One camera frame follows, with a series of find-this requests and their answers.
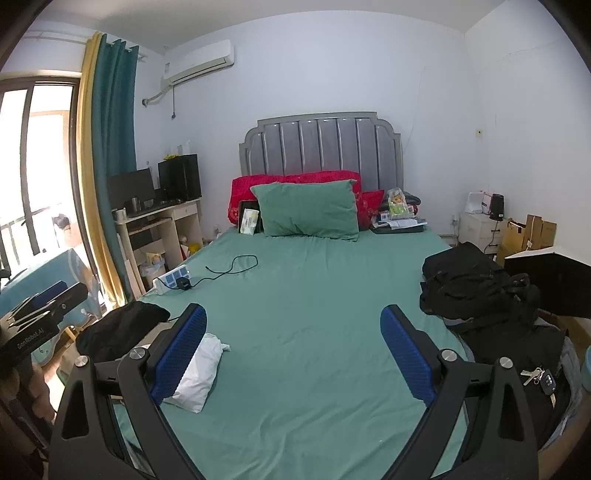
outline blue gripper pad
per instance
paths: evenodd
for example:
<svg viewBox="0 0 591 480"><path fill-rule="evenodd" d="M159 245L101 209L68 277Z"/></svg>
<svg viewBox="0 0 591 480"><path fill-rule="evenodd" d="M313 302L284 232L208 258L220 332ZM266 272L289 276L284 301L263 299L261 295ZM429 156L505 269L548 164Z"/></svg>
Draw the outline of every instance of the blue gripper pad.
<svg viewBox="0 0 591 480"><path fill-rule="evenodd" d="M425 332L413 327L397 305L390 305L382 310L379 324L386 345L413 397L423 400L429 407L437 397L434 377L439 373L434 372L434 369L438 370L437 353L439 351ZM422 352L420 347L423 347L426 352ZM430 362L426 360L423 353L427 353Z"/></svg>
<svg viewBox="0 0 591 480"><path fill-rule="evenodd" d="M156 405L160 405L163 399L174 394L205 334L207 314L201 305L189 305L177 322L182 322L185 318L182 327L168 348L161 354L160 359L157 359L158 363L153 369L150 396ZM171 329L172 334L174 334L175 327L176 325Z"/></svg>

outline glass door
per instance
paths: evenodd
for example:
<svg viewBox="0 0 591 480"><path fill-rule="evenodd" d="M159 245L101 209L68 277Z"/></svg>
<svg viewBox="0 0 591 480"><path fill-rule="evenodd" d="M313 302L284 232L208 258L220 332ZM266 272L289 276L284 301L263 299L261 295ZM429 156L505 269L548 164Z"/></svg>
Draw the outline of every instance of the glass door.
<svg viewBox="0 0 591 480"><path fill-rule="evenodd" d="M95 270L72 188L77 90L77 79L0 82L0 262L13 278L65 248Z"/></svg>

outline air conditioner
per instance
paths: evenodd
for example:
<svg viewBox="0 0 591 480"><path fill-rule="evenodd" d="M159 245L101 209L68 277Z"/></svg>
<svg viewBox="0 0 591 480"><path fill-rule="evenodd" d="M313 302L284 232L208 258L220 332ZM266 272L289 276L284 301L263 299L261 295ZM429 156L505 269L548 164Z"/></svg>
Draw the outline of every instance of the air conditioner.
<svg viewBox="0 0 591 480"><path fill-rule="evenodd" d="M170 61L165 81L177 85L217 69L234 64L234 47L229 40L198 48L179 60Z"/></svg>

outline white pillow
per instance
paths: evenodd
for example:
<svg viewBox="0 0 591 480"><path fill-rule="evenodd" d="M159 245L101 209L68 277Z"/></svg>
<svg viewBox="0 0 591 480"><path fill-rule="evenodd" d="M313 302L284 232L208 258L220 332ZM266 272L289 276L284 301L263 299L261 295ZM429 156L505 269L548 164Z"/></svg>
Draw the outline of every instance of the white pillow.
<svg viewBox="0 0 591 480"><path fill-rule="evenodd" d="M222 343L215 335L203 335L174 395L164 401L199 413L216 378L222 353L228 350L230 346Z"/></svg>

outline computer monitor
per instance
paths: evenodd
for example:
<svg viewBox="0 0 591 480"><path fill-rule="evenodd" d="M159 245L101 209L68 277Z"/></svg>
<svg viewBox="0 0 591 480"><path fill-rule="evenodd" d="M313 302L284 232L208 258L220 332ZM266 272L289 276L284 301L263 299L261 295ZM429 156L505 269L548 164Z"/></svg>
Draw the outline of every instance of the computer monitor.
<svg viewBox="0 0 591 480"><path fill-rule="evenodd" d="M111 209L122 209L124 203L133 197L143 203L156 197L149 168L130 171L107 178L107 191Z"/></svg>

